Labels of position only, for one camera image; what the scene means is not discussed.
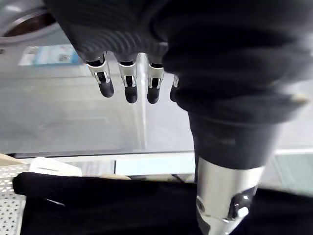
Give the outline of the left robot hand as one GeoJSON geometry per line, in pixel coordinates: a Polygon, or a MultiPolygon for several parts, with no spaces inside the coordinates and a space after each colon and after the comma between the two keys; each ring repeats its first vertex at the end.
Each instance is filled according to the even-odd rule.
{"type": "Polygon", "coordinates": [[[306,99],[290,92],[313,74],[310,0],[47,0],[78,55],[119,61],[140,52],[178,77],[198,173],[204,235],[242,221],[280,127],[306,99]]]}

